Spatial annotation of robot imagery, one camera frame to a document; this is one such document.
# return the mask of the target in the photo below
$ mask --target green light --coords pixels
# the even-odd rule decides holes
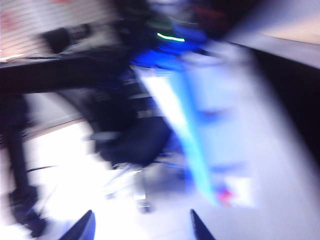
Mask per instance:
[[[185,41],[184,38],[179,38],[179,37],[174,37],[174,36],[165,36],[165,35],[162,35],[162,34],[159,33],[159,32],[157,32],[157,35],[158,35],[160,38],[167,39],[167,40],[173,40],[173,41],[178,41],[178,42],[184,42],[184,41]]]

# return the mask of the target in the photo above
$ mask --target office chair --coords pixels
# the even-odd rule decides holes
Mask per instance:
[[[134,172],[134,200],[143,212],[151,210],[146,195],[144,169],[154,163],[163,153],[172,130],[160,116],[139,118],[128,130],[119,134],[115,139],[104,141],[100,155],[110,161],[113,169],[120,169],[113,179],[105,186],[109,187],[115,179],[128,171]]]

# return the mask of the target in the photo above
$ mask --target white floor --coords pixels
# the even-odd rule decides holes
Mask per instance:
[[[40,200],[36,208],[44,207],[43,215],[54,221],[54,236],[91,209],[96,217],[96,240],[177,240],[194,239],[190,209],[210,204],[198,194],[192,182],[178,178],[177,169],[154,163],[146,170],[147,194],[151,213],[141,213],[132,195],[132,179],[127,174],[115,182],[119,189],[112,199],[104,194],[104,184],[117,173],[107,162],[91,154],[92,144],[84,137],[90,129],[84,122],[38,136],[25,143],[28,168],[55,165],[57,167],[29,173],[31,182],[39,186]],[[6,150],[1,151],[1,234],[14,239],[28,239],[28,231],[13,224],[8,214],[5,193],[8,192]],[[183,163],[176,155],[169,161]]]

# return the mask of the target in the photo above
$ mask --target chair wheel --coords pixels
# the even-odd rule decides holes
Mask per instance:
[[[189,170],[185,170],[185,169],[180,169],[178,170],[178,172],[176,173],[176,176],[179,180],[186,180],[189,179],[191,176],[191,173]]]
[[[138,205],[138,208],[143,214],[148,214],[152,210],[151,207],[150,207],[150,204],[147,201],[144,201],[144,202],[140,203]]]
[[[114,193],[114,192],[107,193],[107,194],[105,195],[105,198],[106,198],[106,199],[113,199],[114,197],[115,197],[115,193]]]
[[[149,214],[151,213],[151,207],[150,206],[139,206],[139,210],[143,213],[143,214]]]

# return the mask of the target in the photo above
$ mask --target black cable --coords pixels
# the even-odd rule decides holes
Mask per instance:
[[[35,168],[31,168],[29,170],[27,170],[27,173],[33,172],[33,171],[37,171],[37,170],[41,170],[41,169],[48,169],[48,168],[53,168],[53,167],[59,167],[58,165],[51,165],[51,166],[41,166],[41,167],[35,167]]]

